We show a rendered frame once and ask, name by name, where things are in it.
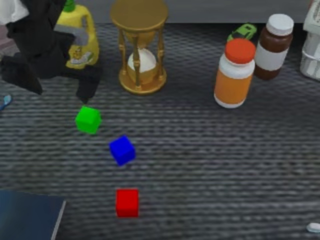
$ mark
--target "brown jar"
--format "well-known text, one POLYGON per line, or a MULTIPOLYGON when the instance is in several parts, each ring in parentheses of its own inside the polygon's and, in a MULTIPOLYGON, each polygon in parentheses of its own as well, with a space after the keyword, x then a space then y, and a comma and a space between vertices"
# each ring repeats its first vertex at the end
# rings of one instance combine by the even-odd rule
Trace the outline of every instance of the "brown jar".
POLYGON ((273 14, 262 30, 255 53, 254 75, 275 78, 284 64, 293 39, 294 21, 285 14, 273 14))

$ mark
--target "hourglass base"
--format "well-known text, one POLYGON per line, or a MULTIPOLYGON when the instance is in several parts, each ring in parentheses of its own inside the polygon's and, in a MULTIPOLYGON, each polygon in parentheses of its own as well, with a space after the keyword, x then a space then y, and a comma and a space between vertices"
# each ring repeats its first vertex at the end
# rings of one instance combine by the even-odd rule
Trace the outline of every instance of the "hourglass base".
POLYGON ((137 95, 147 95, 153 94, 160 90, 167 81, 167 73, 166 70, 163 68, 163 76, 162 79, 159 79, 159 75, 156 75, 153 81, 145 84, 141 84, 140 87, 136 86, 136 83, 130 78, 127 71, 120 70, 119 73, 119 80, 121 85, 126 89, 128 92, 137 95))

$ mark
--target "orange cap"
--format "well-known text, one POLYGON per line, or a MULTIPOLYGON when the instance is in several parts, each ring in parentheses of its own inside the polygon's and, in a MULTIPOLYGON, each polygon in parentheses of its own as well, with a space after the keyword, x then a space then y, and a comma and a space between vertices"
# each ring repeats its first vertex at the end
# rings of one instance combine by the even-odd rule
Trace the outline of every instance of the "orange cap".
POLYGON ((256 46, 245 38, 235 38, 227 42, 224 54, 235 64, 247 64, 255 58, 256 46))

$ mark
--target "wooden hourglass frame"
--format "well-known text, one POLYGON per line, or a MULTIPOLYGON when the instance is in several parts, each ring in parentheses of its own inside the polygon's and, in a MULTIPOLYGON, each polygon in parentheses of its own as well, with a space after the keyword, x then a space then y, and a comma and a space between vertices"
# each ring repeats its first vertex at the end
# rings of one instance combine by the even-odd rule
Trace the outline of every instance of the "wooden hourglass frame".
POLYGON ((163 67, 164 39, 163 29, 168 18, 168 8, 163 0, 116 0, 111 7, 112 22, 118 28, 118 46, 122 58, 119 73, 121 85, 129 92, 151 94, 165 84, 167 73, 163 67), (155 67, 141 72, 140 50, 154 40, 157 34, 157 61, 155 67), (133 68, 128 66, 126 39, 133 45, 133 68))

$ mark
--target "green object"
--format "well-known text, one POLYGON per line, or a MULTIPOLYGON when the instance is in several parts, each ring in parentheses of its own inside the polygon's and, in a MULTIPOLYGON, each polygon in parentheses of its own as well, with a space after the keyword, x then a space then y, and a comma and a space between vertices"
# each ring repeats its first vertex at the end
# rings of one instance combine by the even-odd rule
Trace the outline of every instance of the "green object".
POLYGON ((75 9, 76 9, 75 0, 66 0, 64 7, 63 7, 63 11, 70 13, 70 12, 73 12, 75 9))
POLYGON ((78 130, 87 134, 96 134, 101 121, 100 111, 87 106, 83 106, 75 118, 78 130))
POLYGON ((251 23, 245 23, 235 31, 233 31, 227 38, 227 42, 232 39, 252 39, 257 33, 257 27, 251 23))

